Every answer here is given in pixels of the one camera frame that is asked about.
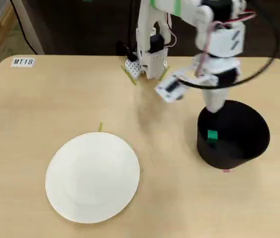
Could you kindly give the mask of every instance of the white plate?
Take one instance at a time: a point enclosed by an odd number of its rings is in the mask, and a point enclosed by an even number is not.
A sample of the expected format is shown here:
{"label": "white plate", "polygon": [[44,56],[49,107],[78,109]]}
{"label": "white plate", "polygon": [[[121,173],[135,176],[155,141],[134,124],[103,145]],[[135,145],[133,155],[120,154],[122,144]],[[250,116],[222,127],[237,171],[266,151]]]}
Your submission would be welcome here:
{"label": "white plate", "polygon": [[78,136],[54,155],[45,188],[52,207],[78,223],[105,221],[133,198],[140,166],[132,148],[119,137],[102,132]]}

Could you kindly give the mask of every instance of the black container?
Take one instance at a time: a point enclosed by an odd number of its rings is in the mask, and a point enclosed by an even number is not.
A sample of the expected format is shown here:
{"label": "black container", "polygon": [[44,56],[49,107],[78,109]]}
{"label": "black container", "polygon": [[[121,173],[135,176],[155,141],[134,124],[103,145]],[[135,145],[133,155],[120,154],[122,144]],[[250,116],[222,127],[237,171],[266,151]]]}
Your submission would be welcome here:
{"label": "black container", "polygon": [[[218,169],[232,169],[252,160],[262,155],[270,143],[270,130],[263,117],[236,101],[226,101],[215,114],[204,108],[197,126],[198,152]],[[209,139],[209,130],[217,132],[218,139]]]}

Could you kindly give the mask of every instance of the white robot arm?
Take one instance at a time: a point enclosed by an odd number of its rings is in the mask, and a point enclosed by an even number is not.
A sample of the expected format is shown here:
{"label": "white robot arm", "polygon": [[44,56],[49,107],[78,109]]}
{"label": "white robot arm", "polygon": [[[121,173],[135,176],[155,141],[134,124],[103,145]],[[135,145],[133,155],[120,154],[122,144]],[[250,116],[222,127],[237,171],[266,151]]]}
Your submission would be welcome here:
{"label": "white robot arm", "polygon": [[[231,84],[240,75],[240,62],[234,56],[243,51],[243,21],[255,16],[245,9],[245,0],[142,0],[137,29],[139,60],[134,63],[148,79],[160,79],[171,41],[172,14],[197,28],[195,45],[203,53],[194,58],[189,68],[163,80],[156,87],[157,93],[171,103],[188,89],[180,81],[204,86]],[[160,33],[152,36],[156,22]],[[196,72],[193,79],[185,75],[187,70]],[[203,93],[207,109],[215,113],[224,105],[228,90],[204,90]]]}

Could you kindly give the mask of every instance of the table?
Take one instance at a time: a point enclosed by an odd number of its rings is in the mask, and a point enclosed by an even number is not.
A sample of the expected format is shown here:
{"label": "table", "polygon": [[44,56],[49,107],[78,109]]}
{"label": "table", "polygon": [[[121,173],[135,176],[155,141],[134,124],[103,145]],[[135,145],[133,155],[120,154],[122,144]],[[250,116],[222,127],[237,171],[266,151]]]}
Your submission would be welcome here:
{"label": "table", "polygon": [[[0,238],[280,237],[280,60],[230,92],[262,114],[271,143],[260,158],[224,173],[196,151],[201,91],[166,104],[156,81],[132,84],[122,58],[35,58],[32,68],[10,67],[13,58],[0,64]],[[190,60],[169,58],[170,71]],[[244,75],[266,60],[241,59]],[[75,224],[49,205],[46,169],[60,146],[101,122],[135,150],[139,188],[114,218]]]}

